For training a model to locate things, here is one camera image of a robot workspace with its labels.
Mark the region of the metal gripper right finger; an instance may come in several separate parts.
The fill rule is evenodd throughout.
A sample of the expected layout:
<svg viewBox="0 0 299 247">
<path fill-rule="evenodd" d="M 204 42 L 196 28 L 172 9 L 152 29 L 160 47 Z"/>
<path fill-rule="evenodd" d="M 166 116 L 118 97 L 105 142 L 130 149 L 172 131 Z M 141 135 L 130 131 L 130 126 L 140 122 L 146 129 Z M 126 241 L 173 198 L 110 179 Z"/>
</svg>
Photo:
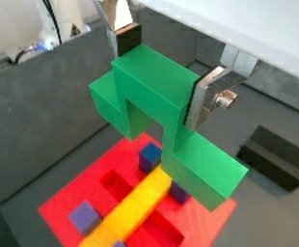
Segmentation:
<svg viewBox="0 0 299 247">
<path fill-rule="evenodd" d="M 225 45 L 218 65 L 193 83 L 184 124 L 194 130 L 216 107 L 228 110 L 237 94 L 230 89 L 253 73 L 258 60 L 232 45 Z"/>
</svg>

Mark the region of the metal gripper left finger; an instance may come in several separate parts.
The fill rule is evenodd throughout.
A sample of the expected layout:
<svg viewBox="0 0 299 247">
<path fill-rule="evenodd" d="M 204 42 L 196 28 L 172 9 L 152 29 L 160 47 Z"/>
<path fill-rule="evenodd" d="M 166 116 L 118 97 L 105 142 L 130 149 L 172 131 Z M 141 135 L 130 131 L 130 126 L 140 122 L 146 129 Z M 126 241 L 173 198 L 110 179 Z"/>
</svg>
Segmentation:
<svg viewBox="0 0 299 247">
<path fill-rule="evenodd" d="M 91 0 L 106 28 L 113 56 L 118 58 L 141 44 L 141 26 L 133 21 L 128 0 Z"/>
</svg>

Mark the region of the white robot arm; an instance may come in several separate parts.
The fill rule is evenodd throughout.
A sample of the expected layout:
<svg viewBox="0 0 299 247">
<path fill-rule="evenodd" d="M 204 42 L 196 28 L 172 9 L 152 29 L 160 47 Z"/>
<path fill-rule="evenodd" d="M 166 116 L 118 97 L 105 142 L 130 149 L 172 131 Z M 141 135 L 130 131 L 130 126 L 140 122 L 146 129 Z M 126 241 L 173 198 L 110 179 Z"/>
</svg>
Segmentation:
<svg viewBox="0 0 299 247">
<path fill-rule="evenodd" d="M 91 1 L 117 58 L 141 44 L 141 26 L 132 20 L 128 0 Z M 13 65 L 90 31 L 77 0 L 35 0 L 35 8 L 42 23 L 38 40 L 5 51 Z M 194 82 L 184 118 L 189 130 L 196 129 L 217 106 L 232 107 L 237 95 L 230 88 L 244 82 L 257 65 L 254 57 L 225 45 L 220 65 Z"/>
</svg>

